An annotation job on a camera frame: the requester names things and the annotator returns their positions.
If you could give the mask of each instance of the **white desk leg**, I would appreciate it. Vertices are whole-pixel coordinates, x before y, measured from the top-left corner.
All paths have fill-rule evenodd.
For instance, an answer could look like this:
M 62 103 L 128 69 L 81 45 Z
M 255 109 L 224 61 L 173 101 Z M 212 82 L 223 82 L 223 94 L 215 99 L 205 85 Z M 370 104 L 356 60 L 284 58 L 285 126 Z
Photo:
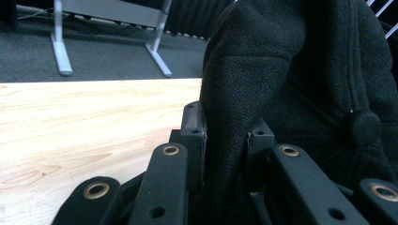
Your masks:
M 172 0 L 166 0 L 164 2 L 163 9 L 160 12 L 158 18 L 158 24 L 156 26 L 156 37 L 151 44 L 147 43 L 145 45 L 150 55 L 152 56 L 153 60 L 155 60 L 156 64 L 161 69 L 165 77 L 171 77 L 172 72 L 163 62 L 161 56 L 158 54 L 158 47 L 159 43 L 161 42 L 161 35 L 163 34 L 164 26 L 166 25 L 167 16 L 169 14 L 169 9 L 171 5 L 172 5 Z
M 71 76 L 72 67 L 70 66 L 67 49 L 62 38 L 62 3 L 61 0 L 54 0 L 54 29 L 55 34 L 51 34 L 53 47 L 58 64 L 59 73 L 62 76 Z

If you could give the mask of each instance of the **black fabric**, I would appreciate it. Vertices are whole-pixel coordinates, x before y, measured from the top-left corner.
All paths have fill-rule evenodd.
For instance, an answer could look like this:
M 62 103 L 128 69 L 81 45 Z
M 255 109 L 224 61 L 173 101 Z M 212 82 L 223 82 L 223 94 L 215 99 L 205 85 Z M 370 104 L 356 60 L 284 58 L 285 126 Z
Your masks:
M 191 223 L 258 223 L 241 160 L 261 116 L 279 143 L 302 147 L 334 182 L 354 188 L 373 177 L 397 184 L 391 64 L 381 25 L 364 1 L 235 2 L 204 59 L 206 179 L 191 203 Z
M 1 24 L 7 29 L 17 29 L 17 6 L 15 0 L 0 1 L 0 25 Z

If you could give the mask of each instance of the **hole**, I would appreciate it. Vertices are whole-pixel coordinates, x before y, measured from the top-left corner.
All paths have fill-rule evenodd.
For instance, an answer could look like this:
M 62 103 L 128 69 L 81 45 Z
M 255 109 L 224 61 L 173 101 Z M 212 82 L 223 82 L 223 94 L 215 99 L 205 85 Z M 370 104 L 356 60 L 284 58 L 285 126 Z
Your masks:
M 172 156 L 179 152 L 179 148 L 176 146 L 166 146 L 163 148 L 163 154 L 166 156 Z
M 84 197 L 89 200 L 99 199 L 109 191 L 109 185 L 106 183 L 93 183 L 84 190 Z
M 387 198 L 390 198 L 390 199 L 394 198 L 394 193 L 392 191 L 388 190 L 388 189 L 384 189 L 384 188 L 379 187 L 379 188 L 376 189 L 376 191 L 379 194 L 386 196 Z
M 299 155 L 299 151 L 292 147 L 282 146 L 281 150 L 282 150 L 282 153 L 284 153 L 285 155 L 287 155 L 289 157 L 296 157 Z
M 166 209 L 161 206 L 158 206 L 158 207 L 151 209 L 151 211 L 149 212 L 149 215 L 152 218 L 161 218 L 161 217 L 163 217 L 163 215 L 165 213 L 166 213 Z
M 375 195 L 377 195 L 377 197 L 381 199 L 389 202 L 398 202 L 398 192 L 387 186 L 371 184 L 371 190 Z
M 95 187 L 92 187 L 88 192 L 91 195 L 95 195 L 95 194 L 102 192 L 103 190 L 104 190 L 103 186 L 95 186 Z
M 328 210 L 328 213 L 331 217 L 337 219 L 337 220 L 344 220 L 345 219 L 345 215 L 342 211 L 336 209 L 336 208 L 330 208 Z
M 264 131 L 257 130 L 257 131 L 254 132 L 254 134 L 255 135 L 264 135 L 265 133 L 264 133 Z

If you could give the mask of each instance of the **desk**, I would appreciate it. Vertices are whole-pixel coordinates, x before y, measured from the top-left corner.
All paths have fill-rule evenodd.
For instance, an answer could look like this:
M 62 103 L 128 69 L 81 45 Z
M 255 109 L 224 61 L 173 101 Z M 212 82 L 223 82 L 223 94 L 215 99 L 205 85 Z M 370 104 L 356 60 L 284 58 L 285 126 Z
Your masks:
M 0 224 L 50 224 L 84 180 L 121 184 L 199 99 L 199 79 L 0 84 Z

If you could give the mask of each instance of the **gray floor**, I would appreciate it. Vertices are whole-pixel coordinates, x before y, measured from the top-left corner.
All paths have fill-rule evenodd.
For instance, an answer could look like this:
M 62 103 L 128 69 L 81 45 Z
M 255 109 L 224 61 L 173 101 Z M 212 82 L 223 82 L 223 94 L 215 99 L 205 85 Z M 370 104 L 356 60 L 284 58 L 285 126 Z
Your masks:
M 144 47 L 153 31 L 68 17 L 64 25 L 71 77 L 58 74 L 50 39 L 53 23 L 42 14 L 19 20 L 16 32 L 0 30 L 0 83 L 165 79 Z M 200 77 L 206 45 L 196 37 L 164 34 L 159 54 L 172 79 Z

